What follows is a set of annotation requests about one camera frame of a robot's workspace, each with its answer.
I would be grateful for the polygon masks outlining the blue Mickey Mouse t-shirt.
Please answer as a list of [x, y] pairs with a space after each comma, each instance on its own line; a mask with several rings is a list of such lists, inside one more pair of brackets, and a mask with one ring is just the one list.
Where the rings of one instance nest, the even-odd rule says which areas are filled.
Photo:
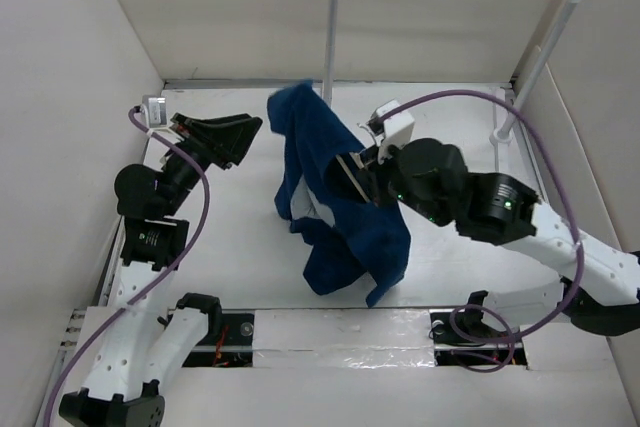
[[312, 250], [303, 270], [310, 288], [328, 295], [370, 275], [376, 306], [405, 275], [411, 236], [399, 206], [365, 203], [335, 160], [363, 144], [304, 81], [271, 94], [269, 126], [283, 136], [284, 174], [278, 215]]

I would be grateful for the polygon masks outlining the cream plastic clothes hanger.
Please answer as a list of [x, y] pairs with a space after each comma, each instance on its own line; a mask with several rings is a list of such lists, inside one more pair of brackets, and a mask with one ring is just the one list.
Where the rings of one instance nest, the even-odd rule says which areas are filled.
[[373, 202], [371, 172], [367, 169], [360, 152], [337, 154], [335, 160], [365, 203]]

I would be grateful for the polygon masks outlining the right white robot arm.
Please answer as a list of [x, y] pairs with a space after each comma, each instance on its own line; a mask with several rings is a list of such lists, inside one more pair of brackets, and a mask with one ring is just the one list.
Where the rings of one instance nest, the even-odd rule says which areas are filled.
[[539, 287], [472, 293], [474, 308], [456, 317], [470, 338], [533, 324], [555, 308], [560, 319], [591, 334], [638, 329], [638, 256], [586, 233], [574, 238], [568, 221], [517, 179], [473, 173], [458, 147], [430, 138], [393, 146], [385, 156], [371, 146], [355, 159], [356, 177], [375, 205], [401, 202], [439, 227], [453, 224], [462, 237], [521, 253], [557, 273]]

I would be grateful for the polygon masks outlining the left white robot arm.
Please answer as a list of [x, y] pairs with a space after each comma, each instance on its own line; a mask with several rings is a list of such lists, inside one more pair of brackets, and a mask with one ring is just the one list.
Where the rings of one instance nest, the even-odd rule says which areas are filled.
[[139, 111], [129, 113], [133, 125], [167, 151], [159, 167], [130, 164], [114, 181], [124, 221], [115, 311], [71, 359], [77, 363], [94, 342], [102, 343], [84, 382], [75, 392], [52, 395], [45, 413], [72, 426], [160, 425], [166, 391], [193, 348], [225, 336], [215, 296], [187, 293], [173, 310], [167, 308], [170, 282], [207, 218], [202, 214], [191, 225], [177, 213], [196, 186], [203, 188], [203, 206], [210, 206], [207, 169], [239, 165], [262, 121], [246, 113], [214, 119], [175, 114], [169, 127], [174, 137], [167, 139], [141, 125]]

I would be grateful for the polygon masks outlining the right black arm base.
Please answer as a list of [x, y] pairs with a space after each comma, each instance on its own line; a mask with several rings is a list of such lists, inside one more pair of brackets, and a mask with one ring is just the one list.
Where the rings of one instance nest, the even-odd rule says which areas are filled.
[[514, 293], [486, 290], [472, 292], [466, 303], [482, 305], [483, 309], [462, 308], [457, 311], [455, 325], [458, 330], [451, 326], [452, 308], [429, 311], [429, 338], [434, 343], [436, 365], [491, 370], [508, 360], [509, 366], [527, 367], [524, 344], [516, 343], [513, 355], [509, 357], [510, 346], [504, 343], [507, 332], [503, 324], [489, 314], [487, 309], [502, 317], [509, 328], [517, 333], [520, 327], [516, 322], [533, 312], [532, 304], [518, 299]]

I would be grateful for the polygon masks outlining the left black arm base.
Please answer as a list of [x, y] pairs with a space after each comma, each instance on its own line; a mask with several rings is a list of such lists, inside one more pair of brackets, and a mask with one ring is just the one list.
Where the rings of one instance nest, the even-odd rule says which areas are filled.
[[225, 310], [215, 296], [186, 293], [157, 322], [168, 328], [177, 309], [195, 308], [207, 316], [208, 332], [192, 349], [184, 367], [244, 368], [253, 366], [255, 313]]

